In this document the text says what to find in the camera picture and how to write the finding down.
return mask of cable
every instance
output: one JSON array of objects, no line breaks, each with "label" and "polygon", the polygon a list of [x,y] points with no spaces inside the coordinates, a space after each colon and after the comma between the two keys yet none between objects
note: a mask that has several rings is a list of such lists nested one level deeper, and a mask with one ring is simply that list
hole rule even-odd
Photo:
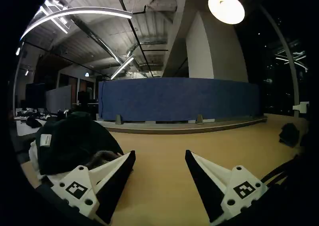
[{"label": "cable", "polygon": [[263,183],[274,177],[275,175],[278,175],[279,173],[286,171],[289,169],[293,164],[295,163],[295,158],[292,160],[289,160],[285,163],[283,163],[281,166],[278,166],[276,169],[268,173],[264,178],[261,179]]},{"label": "cable", "polygon": [[274,186],[279,180],[282,180],[283,178],[287,177],[287,172],[282,172],[280,175],[278,175],[276,178],[274,178],[272,181],[270,181],[267,184],[267,187],[270,188],[271,186]]}]

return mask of screw hole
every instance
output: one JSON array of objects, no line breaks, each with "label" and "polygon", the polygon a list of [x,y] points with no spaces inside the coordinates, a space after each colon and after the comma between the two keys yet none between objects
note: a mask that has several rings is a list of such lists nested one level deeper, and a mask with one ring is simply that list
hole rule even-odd
[{"label": "screw hole", "polygon": [[86,204],[86,205],[92,205],[92,204],[93,204],[93,201],[90,200],[90,199],[86,199],[86,200],[85,200],[85,204]]},{"label": "screw hole", "polygon": [[247,209],[247,207],[244,206],[244,207],[242,207],[242,208],[240,209],[240,211],[243,212],[243,211],[245,211],[246,209]]},{"label": "screw hole", "polygon": [[235,204],[235,200],[230,199],[230,200],[227,201],[227,204],[228,205],[234,205]]},{"label": "screw hole", "polygon": [[75,209],[77,212],[80,212],[80,209],[78,207],[73,206],[72,208]]}]

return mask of linear light fixture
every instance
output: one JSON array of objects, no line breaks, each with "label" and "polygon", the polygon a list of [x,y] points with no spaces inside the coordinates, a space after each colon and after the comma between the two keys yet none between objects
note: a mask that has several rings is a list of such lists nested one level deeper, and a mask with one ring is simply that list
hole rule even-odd
[{"label": "linear light fixture", "polygon": [[36,21],[34,24],[32,24],[30,27],[26,29],[26,31],[23,33],[22,37],[20,40],[32,29],[37,27],[38,25],[52,20],[54,18],[62,17],[62,16],[67,16],[67,15],[72,15],[72,14],[105,14],[105,15],[113,15],[113,16],[118,16],[122,18],[128,18],[131,19],[133,16],[133,13],[128,12],[128,11],[123,11],[123,10],[118,10],[118,9],[113,9],[113,8],[103,8],[103,7],[79,7],[79,8],[68,8],[65,10],[57,11],[54,12],[46,17],[43,17]]},{"label": "linear light fixture", "polygon": [[[289,62],[289,60],[288,60],[288,59],[284,59],[284,58],[280,58],[280,57],[276,57],[276,59],[279,59],[279,60],[283,60],[283,61],[287,61],[287,62]],[[298,62],[293,62],[293,63],[295,63],[295,64],[297,64],[297,65],[299,65],[299,66],[303,67],[303,68],[306,70],[306,72],[308,71],[308,68],[306,68],[304,65],[302,65],[302,64],[300,64],[300,63],[298,63]]]},{"label": "linear light fixture", "polygon": [[20,48],[18,47],[17,51],[16,51],[16,56],[19,56],[20,54]]},{"label": "linear light fixture", "polygon": [[111,80],[113,80],[113,78],[120,73],[121,70],[123,70],[123,68],[125,68],[131,61],[134,60],[134,56],[130,56],[117,70],[116,72],[114,72],[114,74],[111,76]]},{"label": "linear light fixture", "polygon": [[[46,16],[49,16],[49,13],[44,9],[44,7],[40,7],[40,10],[46,15]],[[67,31],[60,25],[60,24],[58,24],[58,22],[57,21],[55,21],[54,19],[51,19],[52,20],[52,22],[54,22],[54,24],[56,25],[56,26],[58,26],[59,27],[59,29],[61,29],[65,34],[67,34]]]}]

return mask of blue fabric panel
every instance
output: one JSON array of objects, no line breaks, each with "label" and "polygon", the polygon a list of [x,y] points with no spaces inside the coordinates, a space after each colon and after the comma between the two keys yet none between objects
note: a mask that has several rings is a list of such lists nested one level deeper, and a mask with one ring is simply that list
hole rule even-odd
[{"label": "blue fabric panel", "polygon": [[105,81],[98,87],[104,120],[117,114],[124,121],[181,121],[198,114],[219,119],[260,113],[259,90],[250,83],[168,77]]}]

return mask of concrete column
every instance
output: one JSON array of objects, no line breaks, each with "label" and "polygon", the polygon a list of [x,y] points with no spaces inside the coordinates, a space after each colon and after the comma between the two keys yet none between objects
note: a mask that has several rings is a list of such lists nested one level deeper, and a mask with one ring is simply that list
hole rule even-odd
[{"label": "concrete column", "polygon": [[248,82],[234,27],[197,12],[186,37],[189,77]]}]

